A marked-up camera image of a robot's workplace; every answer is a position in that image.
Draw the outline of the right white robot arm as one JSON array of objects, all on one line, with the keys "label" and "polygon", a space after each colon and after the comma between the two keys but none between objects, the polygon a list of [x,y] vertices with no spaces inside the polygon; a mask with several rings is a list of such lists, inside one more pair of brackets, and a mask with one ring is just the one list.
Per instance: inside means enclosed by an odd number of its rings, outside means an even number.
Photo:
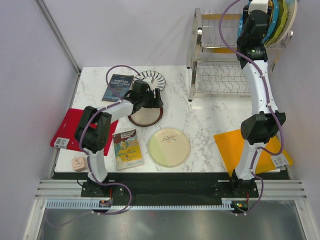
[{"label": "right white robot arm", "polygon": [[252,114],[240,126],[244,146],[229,184],[229,191],[235,197],[254,191],[261,153],[286,121],[286,114],[279,112],[272,99],[268,77],[268,55],[263,38],[270,18],[270,7],[266,10],[251,9],[248,5],[243,8],[243,27],[237,38],[236,55],[248,82]]}]

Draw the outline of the cream and green floral plate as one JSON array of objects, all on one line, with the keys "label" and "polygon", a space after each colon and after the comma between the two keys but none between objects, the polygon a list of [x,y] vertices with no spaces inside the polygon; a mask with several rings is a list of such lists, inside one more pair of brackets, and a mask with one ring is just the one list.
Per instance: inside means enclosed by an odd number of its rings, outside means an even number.
[{"label": "cream and green floral plate", "polygon": [[191,153],[188,137],[178,129],[164,128],[152,135],[148,153],[158,165],[173,168],[183,164]]}]

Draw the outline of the stainless steel dish rack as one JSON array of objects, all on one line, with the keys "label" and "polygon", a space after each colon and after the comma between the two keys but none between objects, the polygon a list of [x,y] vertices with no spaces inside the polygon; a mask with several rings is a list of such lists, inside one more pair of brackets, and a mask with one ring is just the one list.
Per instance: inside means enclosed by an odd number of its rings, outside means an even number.
[{"label": "stainless steel dish rack", "polygon": [[188,101],[213,95],[249,96],[248,82],[236,54],[241,13],[204,12],[193,15],[187,68],[190,73]]}]

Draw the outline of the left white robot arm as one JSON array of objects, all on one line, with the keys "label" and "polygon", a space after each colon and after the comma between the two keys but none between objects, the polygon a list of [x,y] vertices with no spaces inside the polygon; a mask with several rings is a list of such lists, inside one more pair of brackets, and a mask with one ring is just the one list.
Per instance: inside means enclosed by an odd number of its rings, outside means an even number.
[{"label": "left white robot arm", "polygon": [[163,106],[161,90],[151,89],[143,80],[136,80],[132,89],[111,105],[95,108],[87,106],[81,115],[74,137],[85,153],[88,166],[87,180],[82,184],[82,197],[105,197],[115,182],[104,181],[108,176],[104,148],[109,139],[111,124],[131,116],[141,108],[159,109]]}]

